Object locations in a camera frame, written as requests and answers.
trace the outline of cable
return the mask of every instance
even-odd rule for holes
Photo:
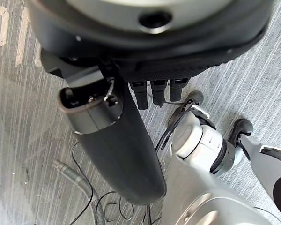
[[[269,211],[267,211],[267,210],[265,210],[263,208],[259,208],[259,207],[254,207],[254,208],[256,208],[258,210],[262,210],[264,212],[267,212],[267,213],[271,214],[273,217],[275,217],[281,223],[281,220],[279,220],[279,218],[277,216],[275,216],[273,213],[271,213],[271,212],[269,212]]]
[[[144,217],[142,219],[142,222],[141,222],[141,225],[144,225],[144,222],[145,222],[145,218],[146,218],[146,213],[144,214]],[[154,223],[157,223],[159,220],[161,219],[161,217],[157,218],[156,220],[154,220],[150,225],[153,225]]]
[[[148,225],[152,225],[150,205],[146,205]]]
[[[113,193],[116,193],[116,192],[115,192],[115,191],[109,191],[109,192],[105,193],[105,194],[99,199],[99,201],[97,202],[96,210],[95,210],[95,221],[97,221],[97,211],[98,211],[98,206],[99,206],[101,200],[102,200],[104,197],[106,197],[107,195],[110,195],[110,194],[113,194]]]
[[[85,208],[81,211],[81,213],[70,223],[70,225],[73,225],[82,215],[83,215],[83,213],[86,211],[86,209],[89,207],[89,205],[90,205],[90,203],[91,203],[91,201],[92,201],[92,199],[93,199],[93,194],[94,194],[94,190],[93,190],[93,187],[92,187],[92,185],[90,184],[90,181],[88,180],[88,178],[87,178],[87,176],[85,175],[85,173],[83,172],[83,170],[81,169],[81,167],[79,166],[79,164],[77,163],[77,161],[76,161],[76,159],[75,159],[75,157],[74,157],[74,149],[75,149],[75,147],[76,147],[76,145],[78,144],[79,142],[77,142],[74,146],[73,146],[73,148],[72,148],[72,159],[73,159],[73,161],[75,162],[75,164],[76,164],[76,166],[78,167],[78,169],[79,169],[79,171],[81,172],[81,174],[83,175],[83,177],[86,179],[86,181],[88,182],[88,184],[89,184],[89,186],[90,186],[90,188],[92,189],[92,195],[91,195],[91,197],[90,197],[90,199],[89,199],[89,202],[88,202],[88,204],[85,206]]]
[[[120,215],[121,215],[121,217],[124,219],[124,220],[131,220],[132,219],[132,217],[134,216],[134,206],[133,206],[133,204],[131,203],[131,206],[132,206],[132,215],[130,216],[130,217],[128,217],[128,218],[126,218],[125,216],[124,216],[124,214],[122,213],[122,209],[121,209],[121,200],[122,200],[122,197],[120,196],[120,199],[119,199],[119,201],[118,201],[118,210],[120,211]]]
[[[99,199],[99,201],[97,202],[97,206],[96,206],[96,211],[95,211],[95,221],[97,220],[97,209],[98,209],[98,205],[100,204],[100,202],[101,202],[101,200],[104,198],[104,197],[106,197],[107,195],[109,195],[109,194],[114,194],[114,193],[116,193],[115,191],[110,191],[110,192],[107,192],[107,193],[105,193],[100,199]],[[131,204],[131,207],[132,207],[132,214],[131,214],[131,216],[130,217],[125,217],[125,215],[123,214],[123,212],[122,212],[122,208],[121,208],[121,200],[122,200],[122,197],[120,196],[120,199],[119,199],[119,201],[118,201],[118,203],[116,203],[116,202],[112,202],[112,203],[109,203],[109,204],[118,204],[118,210],[119,210],[119,212],[120,212],[120,215],[121,215],[121,217],[124,219],[124,220],[131,220],[132,218],[133,218],[133,216],[134,216],[134,206],[133,206],[133,204]]]
[[[156,220],[154,220],[154,221],[152,222],[152,224],[158,222],[160,219],[161,219],[161,217],[157,218]]]
[[[156,154],[158,153],[159,150],[163,150],[167,144],[167,142],[170,139],[170,136],[172,135],[172,133],[174,132],[175,128],[178,126],[178,124],[180,123],[180,121],[188,114],[188,112],[192,109],[192,106],[195,104],[193,101],[184,103],[184,108],[186,108],[187,105],[189,105],[189,108],[183,112],[183,114],[179,117],[179,119],[174,123],[173,126],[168,127],[165,132],[163,133],[162,137],[159,139],[158,144],[156,145],[155,151]]]

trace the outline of gray striped carpet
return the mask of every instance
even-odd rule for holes
[[[66,225],[87,201],[54,170],[52,162],[59,159],[75,168],[70,152],[76,140],[55,104],[65,84],[41,68],[40,46],[26,6],[23,0],[0,0],[0,225]],[[264,40],[237,60],[193,78],[183,95],[192,90],[204,93],[203,107],[225,137],[233,121],[246,117],[254,124],[256,137],[281,147],[281,0],[275,2]],[[154,144],[174,110],[175,106],[160,109],[150,101],[149,109],[140,112]],[[76,156],[98,194],[110,191],[79,146]],[[166,173],[169,148],[159,157]],[[248,160],[243,158],[222,179],[253,206],[281,219]],[[103,203],[117,200],[117,195],[110,195]],[[152,205],[153,220],[161,215],[161,205]],[[123,201],[122,207],[128,217],[130,205]],[[130,221],[120,218],[116,207],[109,207],[107,214],[115,218],[111,225],[139,225],[144,208],[136,207]],[[90,220],[91,213],[86,213],[77,224]]]

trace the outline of white tape mark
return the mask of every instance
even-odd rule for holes
[[[36,41],[36,48],[34,51],[34,55],[35,55],[35,61],[34,61],[34,65],[36,65],[36,67],[42,67],[42,62],[41,62],[41,44]]]
[[[22,64],[22,62],[23,62],[28,22],[29,22],[28,11],[27,11],[27,8],[24,7],[24,9],[22,11],[20,34],[19,34],[19,39],[18,39],[17,56],[15,59],[16,67],[19,66],[20,64]]]
[[[0,16],[2,16],[0,46],[4,46],[6,44],[9,23],[9,12],[7,11],[7,8],[0,6]]]

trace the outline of gray hose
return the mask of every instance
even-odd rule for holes
[[[90,200],[92,195],[92,190],[89,186],[89,183],[75,170],[73,170],[71,167],[69,167],[67,164],[62,163],[58,160],[55,160],[53,162],[53,166],[69,181],[71,181],[73,184],[75,184],[87,197],[88,200]],[[101,203],[99,203],[97,208],[97,215],[96,215],[96,206],[98,204],[99,197],[97,192],[93,189],[93,198],[90,203],[93,211],[94,216],[94,222],[95,225],[105,225],[105,217],[102,209]]]

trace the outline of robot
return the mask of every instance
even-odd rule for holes
[[[168,84],[170,101],[177,102],[192,77],[252,48],[266,32],[273,2],[28,2],[43,67],[68,84],[58,95],[58,107],[83,149],[129,202],[148,205],[165,197],[164,225],[268,224],[217,179],[231,169],[240,150],[281,212],[281,149],[254,138],[249,121],[237,121],[223,140],[195,92],[154,148],[138,112],[148,108],[147,81],[155,105],[165,103]],[[172,133],[165,181],[156,152]]]
[[[202,101],[200,93],[190,94]],[[169,126],[181,114],[176,110]],[[172,158],[162,224],[269,225],[253,207],[217,176],[230,170],[242,150],[267,194],[281,212],[281,148],[261,143],[247,119],[235,122],[228,140],[215,130],[209,114],[193,105],[173,134]]]

